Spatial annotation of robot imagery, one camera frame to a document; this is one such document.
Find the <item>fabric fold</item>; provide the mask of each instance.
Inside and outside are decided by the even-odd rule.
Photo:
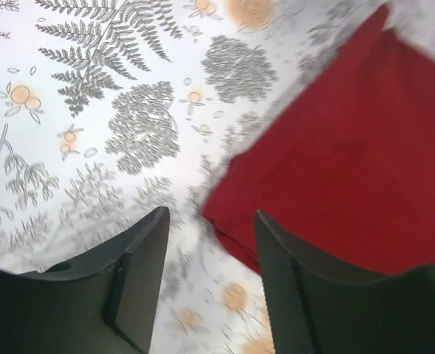
[[[203,216],[254,271],[258,209],[363,268],[435,263],[435,63],[383,30],[387,16],[358,28],[209,196]]]

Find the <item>table surface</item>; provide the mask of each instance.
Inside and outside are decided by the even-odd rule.
[[[0,268],[44,270],[165,205],[151,353],[274,353],[260,278],[199,209],[381,3],[0,0]],[[435,58],[435,1],[392,3]]]

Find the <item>floral tablecloth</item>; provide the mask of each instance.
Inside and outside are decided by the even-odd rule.
[[[165,205],[151,352],[274,353],[260,278],[199,209],[382,2],[0,0],[0,268],[44,270]],[[435,58],[435,0],[392,5]]]

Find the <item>red fabric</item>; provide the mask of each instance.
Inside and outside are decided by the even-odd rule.
[[[259,272],[254,215],[352,264],[435,263],[435,63],[378,9],[338,58],[236,157],[203,216]]]

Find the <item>patterned tablecloth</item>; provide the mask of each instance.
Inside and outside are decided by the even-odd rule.
[[[260,278],[200,205],[381,2],[0,0],[0,268],[46,269],[165,205],[151,352],[274,353]],[[435,58],[435,0],[393,5]]]

